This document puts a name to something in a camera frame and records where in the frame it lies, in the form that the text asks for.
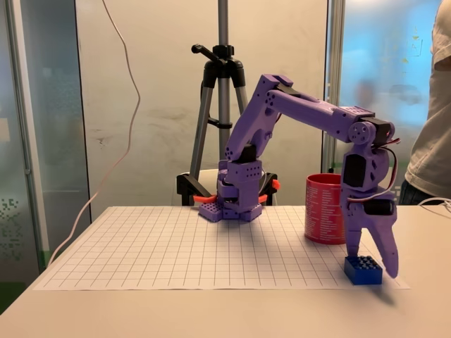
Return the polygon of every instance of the white table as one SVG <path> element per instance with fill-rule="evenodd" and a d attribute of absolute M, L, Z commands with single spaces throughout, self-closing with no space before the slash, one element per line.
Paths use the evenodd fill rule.
<path fill-rule="evenodd" d="M 0 333 L 43 338 L 451 337 L 451 213 L 441 206 L 402 206 L 394 230 L 400 274 L 409 290 L 34 291 L 45 272 L 0 316 Z"/>

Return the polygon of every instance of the red cylinder container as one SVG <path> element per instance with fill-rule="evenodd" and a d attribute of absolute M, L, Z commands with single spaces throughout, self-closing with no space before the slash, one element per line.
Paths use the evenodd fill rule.
<path fill-rule="evenodd" d="M 315 174 L 307 178 L 306 238 L 321 244 L 345 243 L 340 189 L 340 175 Z"/>

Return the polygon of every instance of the black tripod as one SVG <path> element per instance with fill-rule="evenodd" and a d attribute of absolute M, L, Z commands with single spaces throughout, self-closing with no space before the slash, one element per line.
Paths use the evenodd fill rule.
<path fill-rule="evenodd" d="M 232 78 L 233 86 L 237 94 L 240 114 L 247 106 L 245 69 L 240 61 L 232 57 L 234 48 L 228 44 L 228 0 L 218 0 L 218 19 L 219 45 L 213 47 L 213 51 L 209 51 L 199 44 L 195 44 L 191 48 L 193 53 L 201 53 L 210 59 L 210 61 L 205 63 L 204 67 L 199 119 L 197 121 L 190 167 L 190 175 L 196 180 L 199 179 L 208 124 L 214 125 L 219 129 L 219 158 L 225 159 L 224 149 L 226 148 L 227 141 L 230 137 L 230 129 L 232 128 L 232 123 L 230 122 L 230 78 Z M 218 80 L 219 92 L 218 120 L 210 117 L 211 97 L 216 80 Z"/>

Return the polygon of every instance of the white wall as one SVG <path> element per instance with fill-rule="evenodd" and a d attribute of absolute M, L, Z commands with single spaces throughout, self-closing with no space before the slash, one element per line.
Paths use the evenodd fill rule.
<path fill-rule="evenodd" d="M 188 171 L 205 57 L 217 44 L 217 1 L 107 0 L 130 51 L 142 92 L 132 151 L 93 204 L 169 205 L 175 176 Z M 245 66 L 248 97 L 262 73 L 288 75 L 295 89 L 323 96 L 326 7 L 322 0 L 230 0 L 230 43 Z M 77 0 L 82 93 L 91 192 L 125 151 L 136 95 L 123 48 L 101 1 Z M 232 121 L 238 117 L 232 97 Z M 217 97 L 212 103 L 217 116 Z M 279 175 L 280 204 L 303 204 L 305 177 L 320 171 L 321 132 L 282 118 L 262 156 Z M 218 132 L 209 128 L 202 168 L 215 168 Z"/>

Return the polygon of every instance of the purple robot arm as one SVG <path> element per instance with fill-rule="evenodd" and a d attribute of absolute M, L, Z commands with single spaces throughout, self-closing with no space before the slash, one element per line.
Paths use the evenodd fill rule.
<path fill-rule="evenodd" d="M 281 75 L 262 75 L 243 114 L 238 119 L 220 161 L 218 199 L 204 204 L 204 217 L 252 220 L 261 214 L 259 180 L 261 161 L 272 137 L 278 114 L 289 116 L 353 143 L 345 154 L 341 177 L 341 208 L 349 256 L 359 250 L 362 228 L 367 228 L 391 277 L 396 277 L 398 255 L 392 226 L 396 221 L 393 194 L 378 186 L 388 173 L 388 152 L 382 147 L 395 133 L 392 123 L 374 118 L 359 107 L 339 108 L 292 89 Z"/>

